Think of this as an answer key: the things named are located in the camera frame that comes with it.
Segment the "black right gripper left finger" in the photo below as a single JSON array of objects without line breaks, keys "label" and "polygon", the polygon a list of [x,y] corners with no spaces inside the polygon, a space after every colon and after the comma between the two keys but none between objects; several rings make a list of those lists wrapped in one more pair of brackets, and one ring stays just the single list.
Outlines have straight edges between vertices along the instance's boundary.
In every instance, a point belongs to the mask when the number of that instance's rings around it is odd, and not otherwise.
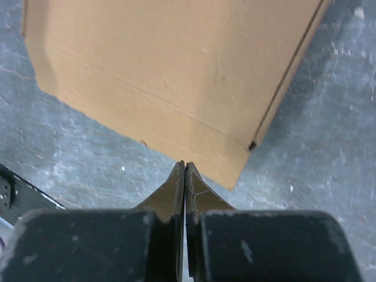
[{"label": "black right gripper left finger", "polygon": [[2,281],[181,281],[184,168],[132,209],[35,209],[1,243]]}]

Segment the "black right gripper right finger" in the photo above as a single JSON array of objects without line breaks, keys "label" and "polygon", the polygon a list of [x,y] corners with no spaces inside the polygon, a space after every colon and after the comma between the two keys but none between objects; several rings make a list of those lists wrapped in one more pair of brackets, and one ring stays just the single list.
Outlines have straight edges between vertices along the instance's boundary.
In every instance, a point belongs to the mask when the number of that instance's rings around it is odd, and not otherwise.
[{"label": "black right gripper right finger", "polygon": [[237,210],[202,179],[184,176],[189,275],[194,281],[361,281],[332,215],[314,210]]}]

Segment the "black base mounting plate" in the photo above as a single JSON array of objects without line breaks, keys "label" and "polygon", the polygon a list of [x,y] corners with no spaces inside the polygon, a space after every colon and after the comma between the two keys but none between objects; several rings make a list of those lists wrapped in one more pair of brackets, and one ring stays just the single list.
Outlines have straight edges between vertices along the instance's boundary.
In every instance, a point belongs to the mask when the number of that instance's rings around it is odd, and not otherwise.
[{"label": "black base mounting plate", "polygon": [[1,164],[1,218],[13,226],[35,209],[66,207]]}]

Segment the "brown cardboard box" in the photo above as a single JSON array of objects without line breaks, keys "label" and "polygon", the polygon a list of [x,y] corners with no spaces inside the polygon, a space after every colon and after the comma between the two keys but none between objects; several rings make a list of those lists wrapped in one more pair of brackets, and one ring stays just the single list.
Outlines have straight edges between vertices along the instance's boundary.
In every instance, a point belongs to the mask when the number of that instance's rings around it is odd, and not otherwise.
[{"label": "brown cardboard box", "polygon": [[41,90],[232,189],[328,1],[25,1]]}]

